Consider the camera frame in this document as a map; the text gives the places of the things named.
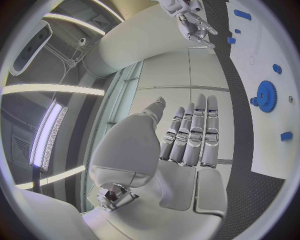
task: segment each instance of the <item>perforated gray mat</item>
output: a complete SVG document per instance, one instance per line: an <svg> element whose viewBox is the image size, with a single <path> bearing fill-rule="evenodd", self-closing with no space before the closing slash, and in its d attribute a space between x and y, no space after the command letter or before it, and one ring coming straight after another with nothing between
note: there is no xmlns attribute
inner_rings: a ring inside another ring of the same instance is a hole
<svg viewBox="0 0 300 240"><path fill-rule="evenodd" d="M228 211L216 240L231 240L248 228L271 204L284 180L251 171L253 125L241 78L230 59L231 37L225 0L203 0L207 21L218 31L209 35L230 90L234 117L234 154L227 185Z"/></svg>

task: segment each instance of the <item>dark gray surface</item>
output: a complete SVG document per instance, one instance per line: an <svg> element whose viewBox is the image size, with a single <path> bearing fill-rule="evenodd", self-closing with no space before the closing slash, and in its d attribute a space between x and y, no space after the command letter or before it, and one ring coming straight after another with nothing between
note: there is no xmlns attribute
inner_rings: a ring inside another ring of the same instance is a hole
<svg viewBox="0 0 300 240"><path fill-rule="evenodd" d="M232 100L234 117L234 154L227 185L228 211L216 240L231 240L248 228L268 208L284 180L251 171L253 123L241 78L230 59L231 37L225 0L203 0L207 21L218 31L209 35L224 71Z"/></svg>

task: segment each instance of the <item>blue plastic piece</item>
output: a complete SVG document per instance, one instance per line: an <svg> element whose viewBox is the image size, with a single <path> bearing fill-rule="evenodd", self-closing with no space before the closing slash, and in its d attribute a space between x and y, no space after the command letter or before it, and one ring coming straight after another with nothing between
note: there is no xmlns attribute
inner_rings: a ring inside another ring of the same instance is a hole
<svg viewBox="0 0 300 240"><path fill-rule="evenodd" d="M277 91L273 83L270 81L262 81L257 90L257 103L265 113L270 113L274 110L277 104Z"/></svg>
<svg viewBox="0 0 300 240"><path fill-rule="evenodd" d="M293 138L293 134L290 131L284 132L280 135L281 137L281 141L288 141L291 140Z"/></svg>
<svg viewBox="0 0 300 240"><path fill-rule="evenodd" d="M274 72L278 73L278 74L281 74L283 72L281 66L277 65L277 64L274 64L273 65L273 70Z"/></svg>
<svg viewBox="0 0 300 240"><path fill-rule="evenodd" d="M228 42L229 44L235 44L235 43L236 43L236 39L233 38L233 37L231 37L231 36L229 36L229 37L227 37L227 42Z"/></svg>
<svg viewBox="0 0 300 240"><path fill-rule="evenodd" d="M252 104L254 107L258 107L259 106L258 98L256 96L250 98L250 104Z"/></svg>
<svg viewBox="0 0 300 240"><path fill-rule="evenodd" d="M238 17L244 18L244 19L248 19L251 21L251 15L249 13L240 11L240 10L234 10L234 14Z"/></svg>

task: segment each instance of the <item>air vent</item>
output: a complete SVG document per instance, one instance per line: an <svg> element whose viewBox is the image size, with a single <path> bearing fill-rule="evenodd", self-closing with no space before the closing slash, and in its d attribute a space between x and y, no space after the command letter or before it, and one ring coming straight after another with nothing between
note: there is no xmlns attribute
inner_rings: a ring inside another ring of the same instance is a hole
<svg viewBox="0 0 300 240"><path fill-rule="evenodd" d="M17 165L29 165L30 143L12 135L12 160Z"/></svg>
<svg viewBox="0 0 300 240"><path fill-rule="evenodd" d="M105 29L110 23L106 20L103 15L99 15L92 19L94 23L96 23L101 30Z"/></svg>

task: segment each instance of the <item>gray robot finger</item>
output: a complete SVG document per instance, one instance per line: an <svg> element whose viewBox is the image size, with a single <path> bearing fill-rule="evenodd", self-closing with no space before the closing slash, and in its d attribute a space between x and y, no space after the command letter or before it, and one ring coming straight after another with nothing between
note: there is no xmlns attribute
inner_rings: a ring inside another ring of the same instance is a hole
<svg viewBox="0 0 300 240"><path fill-rule="evenodd" d="M185 109L180 106L173 119L172 119L172 123L171 126L169 127L169 129L167 130L166 134L164 135L164 138L160 144L160 155L159 158L161 160L168 160L169 156L170 156L170 152L172 150L172 147L174 145L174 141L176 138L176 134L179 131L180 125L182 123L182 119L184 117L185 114Z"/></svg>
<svg viewBox="0 0 300 240"><path fill-rule="evenodd" d="M191 128L188 134L187 145L183 156L183 162L188 166L196 166L198 164L205 121L206 99L203 94L199 94L193 117Z"/></svg>
<svg viewBox="0 0 300 240"><path fill-rule="evenodd" d="M219 114L216 96L207 98L206 132L201 166L216 168L219 151Z"/></svg>
<svg viewBox="0 0 300 240"><path fill-rule="evenodd" d="M193 111L194 103L191 102L186 108L182 123L176 135L176 139L170 153L170 160L173 162L181 163L183 161L190 128L192 125Z"/></svg>

